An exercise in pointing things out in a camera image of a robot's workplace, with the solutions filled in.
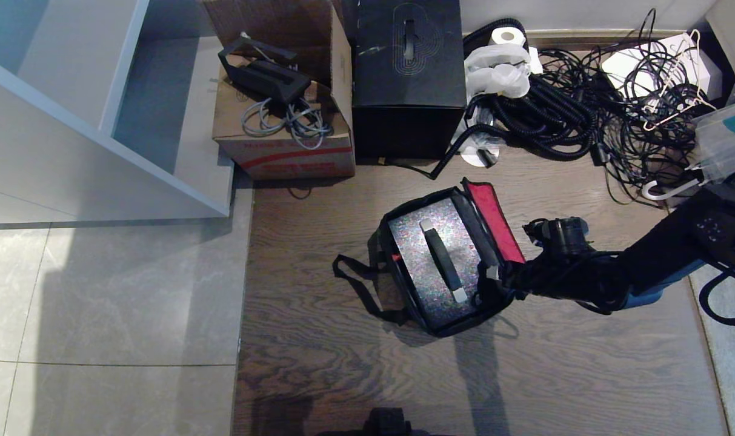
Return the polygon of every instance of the bag handle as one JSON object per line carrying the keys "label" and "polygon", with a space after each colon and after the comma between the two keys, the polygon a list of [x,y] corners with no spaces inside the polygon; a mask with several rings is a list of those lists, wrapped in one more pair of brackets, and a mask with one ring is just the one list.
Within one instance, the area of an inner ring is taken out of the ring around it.
{"label": "bag handle", "polygon": [[332,262],[332,271],[334,272],[334,276],[348,281],[354,291],[356,291],[356,295],[359,296],[359,300],[362,300],[362,304],[364,304],[365,309],[367,309],[367,312],[369,312],[370,315],[381,318],[381,320],[384,321],[389,321],[390,323],[395,323],[399,326],[408,322],[408,319],[410,318],[408,310],[381,310],[375,300],[373,300],[373,296],[370,294],[367,286],[359,280],[346,275],[346,273],[340,269],[340,262],[346,264],[352,271],[354,271],[354,273],[365,280],[375,279],[379,273],[384,272],[383,270],[364,265],[364,263],[342,254],[338,254],[334,262]]}
{"label": "bag handle", "polygon": [[424,232],[424,239],[431,253],[431,258],[434,260],[434,265],[437,267],[437,272],[442,276],[448,290],[453,293],[456,303],[464,303],[464,301],[467,301],[467,293],[462,289],[462,281],[456,272],[456,267],[453,265],[448,249],[445,248],[445,244],[442,242],[442,238],[429,218],[424,218],[418,224]]}

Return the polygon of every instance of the black box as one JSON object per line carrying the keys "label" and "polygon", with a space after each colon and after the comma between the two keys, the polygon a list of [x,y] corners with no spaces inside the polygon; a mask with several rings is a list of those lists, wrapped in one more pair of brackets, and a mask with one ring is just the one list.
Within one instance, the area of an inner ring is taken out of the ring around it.
{"label": "black box", "polygon": [[458,0],[362,0],[358,18],[357,157],[442,158],[467,105]]}

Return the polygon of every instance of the white power cord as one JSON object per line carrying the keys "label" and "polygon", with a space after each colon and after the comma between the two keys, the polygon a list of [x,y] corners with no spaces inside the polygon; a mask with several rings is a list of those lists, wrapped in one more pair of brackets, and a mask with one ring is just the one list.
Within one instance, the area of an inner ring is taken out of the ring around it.
{"label": "white power cord", "polygon": [[[268,124],[268,115],[270,110],[267,108],[268,103],[272,99],[264,99],[256,102],[246,108],[241,116],[241,125],[243,132],[249,136],[263,137],[269,136],[285,127],[289,128],[292,139],[306,150],[316,150],[321,146],[321,142],[326,135],[332,133],[332,127],[324,121],[321,116],[321,110],[315,110],[302,97],[297,102],[287,105],[287,113],[278,124],[271,126]],[[259,115],[259,129],[248,126],[248,120],[254,115]],[[307,146],[303,140],[318,137],[315,146]]]}

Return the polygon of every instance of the black bag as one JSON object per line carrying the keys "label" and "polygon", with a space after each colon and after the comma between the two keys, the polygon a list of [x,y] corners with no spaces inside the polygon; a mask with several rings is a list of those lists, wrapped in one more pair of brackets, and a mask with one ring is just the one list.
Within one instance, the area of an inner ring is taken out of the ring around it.
{"label": "black bag", "polygon": [[[356,290],[370,314],[403,325],[414,320],[436,337],[480,325],[513,300],[497,287],[494,271],[506,260],[524,262],[488,183],[462,181],[387,213],[378,228],[385,268],[342,254],[332,268]],[[340,269],[343,262],[363,279],[388,270],[405,303],[403,310],[381,310],[367,287]],[[492,279],[487,278],[491,270]]]}

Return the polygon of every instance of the white box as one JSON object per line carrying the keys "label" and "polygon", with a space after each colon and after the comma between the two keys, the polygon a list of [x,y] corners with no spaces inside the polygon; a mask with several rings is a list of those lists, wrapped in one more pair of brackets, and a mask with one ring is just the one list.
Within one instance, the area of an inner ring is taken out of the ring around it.
{"label": "white box", "polygon": [[[672,57],[677,56],[677,53],[682,50],[695,47],[695,43],[688,33],[670,36],[661,39],[659,42],[666,47],[666,52],[672,55]],[[663,47],[655,42],[647,42],[647,44],[642,44],[639,48],[648,50],[649,46],[649,50],[652,52],[663,50]],[[639,49],[630,48],[620,50],[614,53],[608,60],[602,62],[602,69],[607,73],[607,78],[610,83],[626,99],[630,97],[644,97],[651,91],[656,90],[653,77],[647,72],[638,72],[636,74],[636,86],[633,87],[633,94],[631,94],[631,87],[630,90],[623,88],[625,77],[634,71],[642,58],[642,52]],[[697,48],[692,48],[680,56],[680,61],[688,73],[688,82],[698,85],[707,94],[707,99],[718,99],[722,95],[722,73],[704,52]],[[667,63],[667,68],[671,68],[673,65],[674,63],[672,62]],[[679,71],[679,68],[674,71],[674,83],[682,82],[685,75]]]}

